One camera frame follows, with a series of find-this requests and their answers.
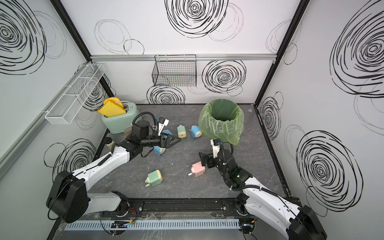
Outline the green cream pencil sharpener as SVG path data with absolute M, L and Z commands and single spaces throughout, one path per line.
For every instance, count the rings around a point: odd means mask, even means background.
M 160 170 L 155 170 L 147 175 L 147 178 L 145 180 L 146 187 L 149 186 L 158 186 L 163 182 L 163 176 L 160 172 Z

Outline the pink pencil sharpener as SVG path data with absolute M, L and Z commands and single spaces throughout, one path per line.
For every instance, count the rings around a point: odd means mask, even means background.
M 206 171 L 206 167 L 202 166 L 201 162 L 197 162 L 192 165 L 191 172 L 188 173 L 188 176 L 195 176 L 196 178 L 202 176 Z

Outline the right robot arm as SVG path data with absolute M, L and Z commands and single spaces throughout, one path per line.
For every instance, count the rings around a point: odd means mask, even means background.
M 201 165 L 216 168 L 225 184 L 239 192 L 235 204 L 242 215 L 252 215 L 270 225 L 287 240 L 325 240 L 327 234 L 315 211 L 299 206 L 266 188 L 256 177 L 238 166 L 230 150 L 199 153 Z

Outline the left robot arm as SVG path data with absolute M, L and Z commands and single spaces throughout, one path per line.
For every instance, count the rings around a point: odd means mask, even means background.
M 73 172 L 60 172 L 46 202 L 49 212 L 68 224 L 92 213 L 111 212 L 118 218 L 125 217 L 131 210 L 125 195 L 118 191 L 90 194 L 89 190 L 107 174 L 140 155 L 145 147 L 169 149 L 181 141 L 167 133 L 150 134 L 150 126 L 144 120 L 134 123 L 132 133 L 108 154 Z

